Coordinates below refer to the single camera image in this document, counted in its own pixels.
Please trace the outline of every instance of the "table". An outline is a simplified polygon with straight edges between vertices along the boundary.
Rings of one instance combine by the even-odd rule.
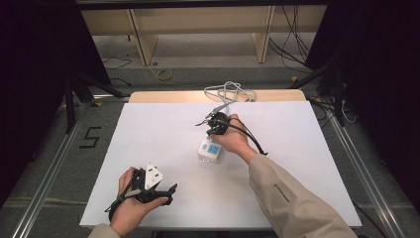
[[[257,102],[233,103],[230,110],[240,114],[272,160],[331,204],[350,226],[361,226],[303,93],[258,90],[257,94]],[[178,188],[171,206],[154,210],[144,219],[144,229],[270,229],[248,185],[245,163],[227,152],[214,164],[198,159],[196,149],[206,128],[193,125],[220,104],[208,101],[202,91],[134,93],[123,109],[80,225],[108,222],[103,210],[115,199],[118,177],[129,166],[151,163],[165,177],[157,189],[174,183]],[[282,125],[281,133],[272,133],[276,125]]]

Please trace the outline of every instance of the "person's left hand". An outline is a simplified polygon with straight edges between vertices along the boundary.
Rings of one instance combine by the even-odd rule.
[[[118,194],[124,191],[133,173],[134,168],[129,168],[120,177]],[[141,203],[133,197],[127,198],[115,210],[110,226],[120,237],[124,237],[130,231],[136,229],[150,211],[163,205],[165,202],[167,202],[167,197],[159,197],[148,203]]]

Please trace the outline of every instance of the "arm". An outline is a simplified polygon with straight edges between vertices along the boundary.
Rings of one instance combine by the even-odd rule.
[[[134,168],[129,168],[119,180],[119,192],[121,194],[124,188],[130,182],[134,173]],[[118,206],[112,217],[111,224],[97,225],[89,238],[119,238],[126,236],[129,232],[136,229],[143,218],[155,208],[167,202],[167,197],[159,197],[148,203],[141,203],[135,198],[127,198]]]
[[[230,118],[232,124],[244,128],[238,115]],[[285,169],[258,154],[250,147],[246,135],[229,128],[225,135],[212,135],[212,139],[249,165],[250,186],[279,237],[356,237],[337,211]]]

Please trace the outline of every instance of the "wrist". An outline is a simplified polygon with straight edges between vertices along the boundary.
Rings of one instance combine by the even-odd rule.
[[[127,235],[127,232],[124,231],[123,228],[121,228],[119,225],[116,225],[114,223],[111,222],[111,224],[109,225],[114,231],[115,233],[117,233],[120,237],[124,237]]]
[[[257,154],[258,152],[251,147],[246,147],[236,153],[239,157],[242,158],[247,164],[250,163],[251,159]]]

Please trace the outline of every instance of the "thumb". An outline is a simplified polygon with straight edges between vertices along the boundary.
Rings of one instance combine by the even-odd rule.
[[[150,211],[156,209],[157,207],[160,207],[160,206],[164,205],[164,203],[167,202],[167,200],[168,200],[168,198],[166,196],[163,196],[163,197],[158,197],[155,200],[150,201],[148,203],[145,203],[146,210],[148,212],[150,212]]]

